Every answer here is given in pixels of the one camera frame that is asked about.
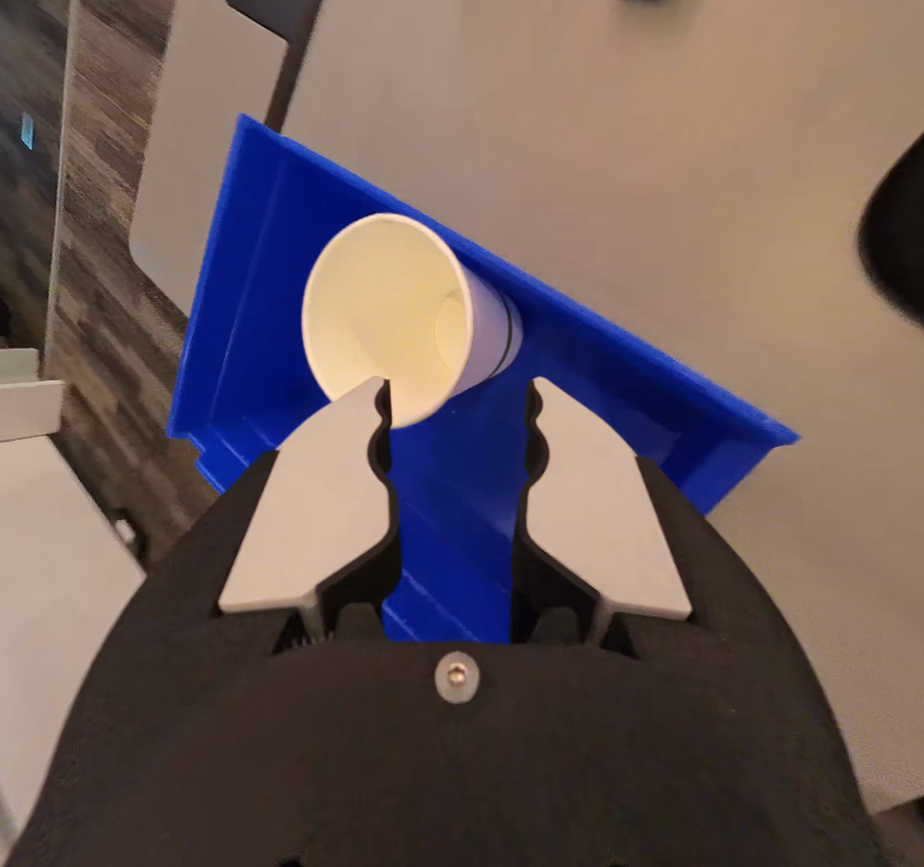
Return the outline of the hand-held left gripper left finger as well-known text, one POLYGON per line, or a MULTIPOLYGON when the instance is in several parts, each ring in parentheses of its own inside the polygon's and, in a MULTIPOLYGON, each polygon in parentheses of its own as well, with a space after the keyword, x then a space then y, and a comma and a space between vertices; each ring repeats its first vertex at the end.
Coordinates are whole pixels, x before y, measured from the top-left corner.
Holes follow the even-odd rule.
POLYGON ((402 574, 391 426, 389 382, 372 377, 277 447, 222 613, 293 610, 312 643, 385 639, 402 574))

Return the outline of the black textured wrist pad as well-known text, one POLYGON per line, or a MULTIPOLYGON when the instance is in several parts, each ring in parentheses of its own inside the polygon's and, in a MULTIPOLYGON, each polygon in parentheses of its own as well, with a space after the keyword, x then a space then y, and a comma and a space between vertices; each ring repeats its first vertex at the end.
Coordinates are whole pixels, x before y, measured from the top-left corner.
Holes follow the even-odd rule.
POLYGON ((923 325, 923 136, 895 162, 860 219, 858 254, 874 289, 923 325))

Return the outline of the white low cabinet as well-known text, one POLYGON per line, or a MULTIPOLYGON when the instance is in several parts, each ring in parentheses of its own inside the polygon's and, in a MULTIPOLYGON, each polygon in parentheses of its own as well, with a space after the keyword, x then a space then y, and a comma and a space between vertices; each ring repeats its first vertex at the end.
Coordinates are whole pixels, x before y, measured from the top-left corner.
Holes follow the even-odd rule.
POLYGON ((77 692, 140 566, 52 441, 64 383, 1 352, 2 857, 26 826, 77 692))

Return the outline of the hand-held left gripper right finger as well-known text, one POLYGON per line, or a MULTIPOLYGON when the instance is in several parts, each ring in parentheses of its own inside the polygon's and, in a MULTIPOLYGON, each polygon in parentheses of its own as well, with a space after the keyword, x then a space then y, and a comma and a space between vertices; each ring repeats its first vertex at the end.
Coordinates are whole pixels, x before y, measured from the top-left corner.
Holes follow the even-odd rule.
POLYGON ((543 377, 527 386, 525 426, 510 642, 529 642, 548 617, 597 646, 622 615, 688 621, 691 600, 632 447, 543 377))

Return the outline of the blue plastic bin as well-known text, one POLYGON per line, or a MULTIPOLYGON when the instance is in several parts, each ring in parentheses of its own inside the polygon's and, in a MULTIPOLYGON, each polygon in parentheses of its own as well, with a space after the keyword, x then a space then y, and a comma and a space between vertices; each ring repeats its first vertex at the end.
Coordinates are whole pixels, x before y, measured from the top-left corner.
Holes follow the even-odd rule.
POLYGON ((345 168, 242 115, 230 143, 167 434, 225 492, 328 403, 308 366, 309 271, 342 228, 412 217, 518 307, 512 364, 425 422, 391 434, 402 579, 385 602, 396 641, 507 642, 510 558, 526 481, 528 381, 544 377, 657 463, 708 514, 800 435, 629 331, 345 168))

